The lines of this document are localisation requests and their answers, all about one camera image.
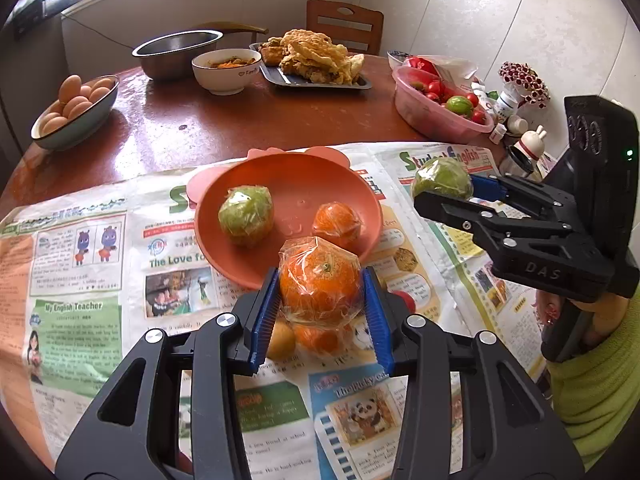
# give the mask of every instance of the newspaper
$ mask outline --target newspaper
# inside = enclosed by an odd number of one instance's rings
[[[470,235],[421,219],[408,193],[416,169],[455,156],[472,174],[497,173],[473,146],[389,142],[336,146],[383,211],[370,255],[390,290],[444,330],[497,333],[533,378],[543,370],[533,291],[491,274]],[[204,258],[186,184],[200,168],[100,186],[14,210],[0,224],[0,400],[51,469],[93,396],[153,327],[196,330],[245,292]],[[504,205],[493,204],[503,210]],[[253,478],[374,480],[390,475],[406,378],[376,363],[364,316],[348,350],[302,350],[235,377]],[[451,470],[462,464],[462,400],[452,374]],[[182,378],[179,443],[190,455],[190,377]]]

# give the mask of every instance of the person's hand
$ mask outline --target person's hand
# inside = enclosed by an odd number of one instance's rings
[[[597,346],[620,326],[625,317],[629,300],[605,292],[594,303],[570,300],[575,306],[586,312],[593,312],[591,327],[585,332],[582,342],[588,346]],[[544,290],[536,291],[536,311],[543,324],[553,323],[562,311],[564,298]]]

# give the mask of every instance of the green sweater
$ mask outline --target green sweater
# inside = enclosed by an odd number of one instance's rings
[[[640,288],[625,318],[593,350],[548,363],[554,409],[588,470],[622,430],[640,399]]]

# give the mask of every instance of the wooden table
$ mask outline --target wooden table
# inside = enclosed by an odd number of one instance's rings
[[[250,148],[283,150],[345,142],[425,141],[396,111],[396,84],[383,57],[367,56],[373,88],[279,88],[261,76],[243,92],[213,96],[194,78],[156,83],[139,68],[119,74],[118,99],[98,132],[66,152],[32,144],[0,198],[12,208],[154,171],[245,156]],[[488,136],[475,144],[504,156]]]

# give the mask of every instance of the chair backrest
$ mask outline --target chair backrest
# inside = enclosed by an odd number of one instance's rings
[[[217,30],[222,34],[233,34],[235,32],[250,32],[251,42],[257,43],[258,33],[268,34],[269,29],[264,27],[256,27],[255,25],[247,25],[245,23],[236,22],[207,22],[191,27],[191,30]]]
[[[354,42],[366,45],[366,48],[358,48],[346,44],[351,52],[377,56],[384,21],[385,15],[379,10],[327,0],[306,2],[306,28],[326,34],[334,43]]]

